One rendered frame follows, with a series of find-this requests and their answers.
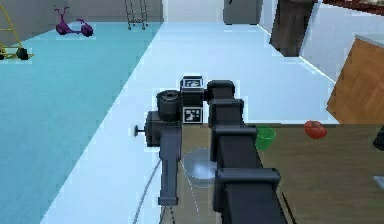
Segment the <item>clear glass bowl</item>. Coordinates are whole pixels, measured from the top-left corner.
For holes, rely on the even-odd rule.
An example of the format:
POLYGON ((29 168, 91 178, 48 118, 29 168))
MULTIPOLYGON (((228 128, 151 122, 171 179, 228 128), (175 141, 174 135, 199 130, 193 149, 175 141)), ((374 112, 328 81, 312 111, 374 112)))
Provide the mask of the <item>clear glass bowl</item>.
POLYGON ((210 160, 207 148, 195 148, 187 152, 182 165, 187 179, 194 187, 208 188, 214 183, 217 165, 210 160))

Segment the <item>black round object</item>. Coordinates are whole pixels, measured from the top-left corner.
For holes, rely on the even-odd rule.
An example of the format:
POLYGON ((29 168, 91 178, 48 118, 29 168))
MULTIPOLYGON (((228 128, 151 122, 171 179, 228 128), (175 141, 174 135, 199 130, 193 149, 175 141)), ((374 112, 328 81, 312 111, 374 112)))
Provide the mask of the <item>black round object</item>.
POLYGON ((373 146, 380 151, 384 151, 384 125, 380 128, 373 140, 373 146))

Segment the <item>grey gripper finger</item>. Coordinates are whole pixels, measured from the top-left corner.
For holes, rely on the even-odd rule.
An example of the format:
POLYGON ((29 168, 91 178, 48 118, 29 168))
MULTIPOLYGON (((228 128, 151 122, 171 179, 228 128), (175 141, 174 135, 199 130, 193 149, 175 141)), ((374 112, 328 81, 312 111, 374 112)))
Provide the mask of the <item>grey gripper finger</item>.
POLYGON ((194 190, 193 190, 192 182, 191 182, 191 180, 190 180, 190 178, 188 176, 187 170, 185 168, 184 160, 182 160, 182 168, 183 168, 183 171, 184 171, 184 176, 185 176, 185 178, 186 178, 186 180, 188 182, 188 185, 189 185, 189 188, 190 188, 190 191, 191 191, 193 204, 194 204, 195 210, 196 210, 196 215, 200 216, 199 206, 198 206, 198 203, 197 203, 197 200, 196 200, 196 197, 195 197, 195 193, 194 193, 194 190))
POLYGON ((134 214, 134 218, 133 218, 132 224, 138 224, 138 220, 139 220, 139 216, 140 216, 140 211, 141 211, 142 206, 144 204, 144 200, 146 198, 146 195, 148 193, 149 187, 150 187, 150 185, 151 185, 151 183, 153 181, 153 178, 154 178, 154 176, 155 176, 155 174, 156 174, 156 172, 157 172, 157 170, 158 170, 160 165, 161 165, 161 160, 158 159, 155 167, 152 170, 152 173, 151 173, 149 179, 147 180, 147 182, 146 182, 146 184, 144 186, 143 193, 142 193, 142 195, 140 197, 140 200, 139 200, 139 203, 138 203, 138 205, 136 207, 136 211, 135 211, 135 214, 134 214))

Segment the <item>red tomato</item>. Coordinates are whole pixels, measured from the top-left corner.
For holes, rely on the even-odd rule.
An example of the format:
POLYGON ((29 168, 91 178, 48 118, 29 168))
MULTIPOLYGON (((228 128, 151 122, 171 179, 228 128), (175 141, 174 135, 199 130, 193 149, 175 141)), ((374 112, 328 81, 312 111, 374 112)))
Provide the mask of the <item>red tomato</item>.
POLYGON ((327 135, 326 128, 319 121, 312 120, 304 124, 304 132, 312 139, 320 139, 327 135))

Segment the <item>grey door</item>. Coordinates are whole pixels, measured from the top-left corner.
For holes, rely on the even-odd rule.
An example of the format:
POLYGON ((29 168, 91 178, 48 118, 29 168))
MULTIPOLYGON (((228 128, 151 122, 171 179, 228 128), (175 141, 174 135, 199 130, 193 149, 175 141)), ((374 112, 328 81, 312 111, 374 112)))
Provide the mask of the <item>grey door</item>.
POLYGON ((223 22, 226 25, 260 22, 263 0, 224 0, 223 22))

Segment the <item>yellow hand truck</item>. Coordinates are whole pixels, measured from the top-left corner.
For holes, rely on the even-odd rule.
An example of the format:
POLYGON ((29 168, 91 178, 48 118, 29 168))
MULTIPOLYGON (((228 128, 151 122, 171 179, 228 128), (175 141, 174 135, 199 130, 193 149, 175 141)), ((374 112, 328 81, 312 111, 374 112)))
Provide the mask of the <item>yellow hand truck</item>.
POLYGON ((33 56, 34 54, 23 46, 7 10, 0 4, 0 61, 6 59, 27 61, 33 56))

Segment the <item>purple tricycle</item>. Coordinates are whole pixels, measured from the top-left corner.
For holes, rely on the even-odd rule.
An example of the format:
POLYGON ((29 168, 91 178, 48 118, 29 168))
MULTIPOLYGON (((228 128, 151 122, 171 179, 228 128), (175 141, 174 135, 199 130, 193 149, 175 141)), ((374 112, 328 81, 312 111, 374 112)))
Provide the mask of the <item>purple tricycle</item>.
POLYGON ((76 21, 81 24, 79 30, 73 30, 68 23, 65 21, 66 11, 69 7, 64 7, 63 9, 54 6, 54 11, 59 15, 60 22, 55 26, 55 30, 59 35, 67 34, 82 34, 85 37, 91 37, 94 34, 94 30, 90 24, 88 24, 84 19, 77 18, 76 21))

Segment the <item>green cup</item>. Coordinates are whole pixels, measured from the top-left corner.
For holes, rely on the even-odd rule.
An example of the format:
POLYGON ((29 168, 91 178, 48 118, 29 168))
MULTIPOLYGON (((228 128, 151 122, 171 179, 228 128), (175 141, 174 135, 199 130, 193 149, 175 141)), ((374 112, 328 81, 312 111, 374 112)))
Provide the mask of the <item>green cup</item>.
POLYGON ((276 131, 269 126, 258 126, 257 130, 256 149, 268 149, 276 137, 276 131))

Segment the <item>orange wooden counter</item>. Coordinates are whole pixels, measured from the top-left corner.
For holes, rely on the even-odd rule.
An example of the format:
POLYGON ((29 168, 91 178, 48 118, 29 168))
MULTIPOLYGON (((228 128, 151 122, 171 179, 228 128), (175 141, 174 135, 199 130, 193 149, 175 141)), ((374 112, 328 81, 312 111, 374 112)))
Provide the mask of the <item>orange wooden counter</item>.
POLYGON ((384 47, 355 39, 327 111, 340 124, 384 124, 384 47))

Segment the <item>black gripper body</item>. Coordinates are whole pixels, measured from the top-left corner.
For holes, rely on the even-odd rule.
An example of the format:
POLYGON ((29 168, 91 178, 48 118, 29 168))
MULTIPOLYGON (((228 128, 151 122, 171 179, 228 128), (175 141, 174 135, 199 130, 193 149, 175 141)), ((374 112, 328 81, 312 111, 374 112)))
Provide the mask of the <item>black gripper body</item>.
POLYGON ((177 90, 164 90, 156 95, 156 100, 157 110, 147 113, 143 129, 134 126, 134 136, 143 132, 148 147, 160 148, 162 173, 158 204, 175 206, 178 204, 177 177, 182 141, 181 96, 177 90))

